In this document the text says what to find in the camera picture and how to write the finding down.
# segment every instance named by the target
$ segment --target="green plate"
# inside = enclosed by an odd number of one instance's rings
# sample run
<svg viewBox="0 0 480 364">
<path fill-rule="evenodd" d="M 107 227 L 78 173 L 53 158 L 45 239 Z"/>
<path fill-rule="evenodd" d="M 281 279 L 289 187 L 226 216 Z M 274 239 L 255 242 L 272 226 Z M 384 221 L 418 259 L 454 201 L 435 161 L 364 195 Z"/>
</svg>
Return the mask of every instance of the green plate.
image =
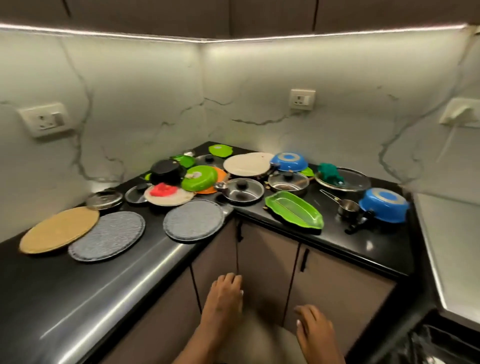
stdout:
<svg viewBox="0 0 480 364">
<path fill-rule="evenodd" d="M 177 160 L 178 162 L 180 162 L 180 165 L 184 166 L 185 168 L 190 168 L 193 165 L 195 165 L 195 158 L 194 157 L 179 154 L 177 156 L 173 156 L 173 157 L 170 157 L 170 158 L 172 158 L 174 160 Z"/>
<path fill-rule="evenodd" d="M 313 177 L 315 175 L 315 173 L 313 173 L 313 170 L 310 167 L 305 168 L 300 173 L 307 176 L 307 177 Z"/>
<path fill-rule="evenodd" d="M 215 144 L 214 146 L 209 146 L 208 151 L 214 156 L 226 158 L 232 155 L 233 148 L 225 144 Z"/>
<path fill-rule="evenodd" d="M 187 170 L 181 187 L 185 191 L 197 192 L 212 187 L 218 178 L 215 168 L 210 166 L 195 166 Z"/>
<path fill-rule="evenodd" d="M 265 204 L 286 221 L 302 228 L 323 229 L 324 218 L 316 208 L 300 197 L 280 191 L 265 198 Z"/>
</svg>

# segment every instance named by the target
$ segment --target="kitchen counter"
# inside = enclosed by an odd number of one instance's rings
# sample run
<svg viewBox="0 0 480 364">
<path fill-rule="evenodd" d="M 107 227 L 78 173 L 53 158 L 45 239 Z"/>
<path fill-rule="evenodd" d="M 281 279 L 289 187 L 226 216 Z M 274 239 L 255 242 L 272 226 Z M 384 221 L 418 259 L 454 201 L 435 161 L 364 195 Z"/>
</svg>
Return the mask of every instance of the kitchen counter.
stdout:
<svg viewBox="0 0 480 364">
<path fill-rule="evenodd" d="M 480 331 L 480 206 L 414 195 L 442 316 Z"/>
<path fill-rule="evenodd" d="M 207 154 L 212 144 L 196 148 L 197 155 Z M 245 152 L 250 150 L 234 148 L 235 154 Z M 117 189 L 125 192 L 141 181 L 137 177 Z M 398 191 L 394 183 L 372 179 L 372 184 Z M 202 198 L 229 207 L 220 194 Z M 336 218 L 336 203 L 319 192 L 316 182 L 305 199 L 324 216 L 325 228 L 320 234 L 287 226 L 265 211 L 262 201 L 235 206 L 234 214 L 391 279 L 413 272 L 406 225 L 390 232 L 362 230 L 346 235 L 346 223 Z M 66 249 L 23 255 L 18 252 L 23 234 L 0 243 L 2 363 L 70 364 L 87 358 L 94 362 L 92 358 L 108 347 L 108 340 L 122 325 L 128 327 L 127 321 L 138 319 L 213 239 L 177 243 L 163 232 L 168 209 L 126 203 L 121 209 L 142 215 L 145 233 L 128 251 L 101 263 L 77 262 Z"/>
</svg>

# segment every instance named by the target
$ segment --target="orange plate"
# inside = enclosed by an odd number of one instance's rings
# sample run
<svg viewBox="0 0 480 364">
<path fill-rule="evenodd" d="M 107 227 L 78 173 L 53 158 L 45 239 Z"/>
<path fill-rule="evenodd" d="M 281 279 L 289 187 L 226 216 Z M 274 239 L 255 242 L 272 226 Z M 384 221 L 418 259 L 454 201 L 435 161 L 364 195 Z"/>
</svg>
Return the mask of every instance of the orange plate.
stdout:
<svg viewBox="0 0 480 364">
<path fill-rule="evenodd" d="M 217 182 L 222 182 L 227 173 L 224 170 L 221 170 L 220 168 L 213 167 L 216 169 L 216 172 L 218 174 Z M 214 194 L 216 192 L 216 189 L 212 187 L 207 188 L 206 190 L 199 191 L 197 192 L 198 194 Z"/>
</svg>

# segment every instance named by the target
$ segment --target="cabinet door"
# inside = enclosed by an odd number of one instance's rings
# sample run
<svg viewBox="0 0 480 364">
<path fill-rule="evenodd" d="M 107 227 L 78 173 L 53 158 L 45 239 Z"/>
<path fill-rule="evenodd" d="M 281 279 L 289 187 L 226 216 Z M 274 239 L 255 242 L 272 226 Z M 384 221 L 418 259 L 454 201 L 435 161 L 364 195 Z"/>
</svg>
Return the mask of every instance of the cabinet door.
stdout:
<svg viewBox="0 0 480 364">
<path fill-rule="evenodd" d="M 68 15 L 61 0 L 3 1 L 1 21 L 22 25 L 63 25 Z"/>
<path fill-rule="evenodd" d="M 281 325 L 299 243 L 247 222 L 241 234 L 238 260 L 244 304 Z"/>
<path fill-rule="evenodd" d="M 232 38 L 313 32 L 316 0 L 231 0 Z"/>
<path fill-rule="evenodd" d="M 200 323 L 190 270 L 185 270 L 102 364 L 171 364 Z"/>
<path fill-rule="evenodd" d="M 221 275 L 237 272 L 235 221 L 230 221 L 193 262 L 193 276 L 204 307 L 212 283 Z"/>
<path fill-rule="evenodd" d="M 305 250 L 310 252 L 302 266 Z M 350 263 L 302 246 L 293 277 L 285 327 L 296 332 L 297 305 L 313 304 L 332 321 L 344 355 L 380 308 L 395 283 Z"/>
<path fill-rule="evenodd" d="M 478 22 L 478 0 L 319 0 L 315 32 Z"/>
<path fill-rule="evenodd" d="M 228 37 L 225 0 L 67 0 L 72 22 L 97 30 L 188 36 Z"/>
</svg>

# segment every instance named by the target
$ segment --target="blue bowl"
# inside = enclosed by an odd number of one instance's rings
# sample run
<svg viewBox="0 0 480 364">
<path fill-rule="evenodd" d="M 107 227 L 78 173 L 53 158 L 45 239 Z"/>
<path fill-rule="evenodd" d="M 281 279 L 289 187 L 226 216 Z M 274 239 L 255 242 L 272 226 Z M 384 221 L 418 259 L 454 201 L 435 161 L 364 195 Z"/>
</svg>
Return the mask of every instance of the blue bowl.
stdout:
<svg viewBox="0 0 480 364">
<path fill-rule="evenodd" d="M 289 170 L 292 172 L 300 172 L 308 167 L 308 162 L 304 157 L 300 154 L 290 152 L 278 153 L 272 158 L 270 163 L 279 165 L 278 170 L 284 172 Z"/>
<path fill-rule="evenodd" d="M 377 219 L 394 224 L 405 222 L 410 207 L 404 197 L 384 188 L 367 190 L 359 205 L 364 211 L 373 211 Z"/>
</svg>

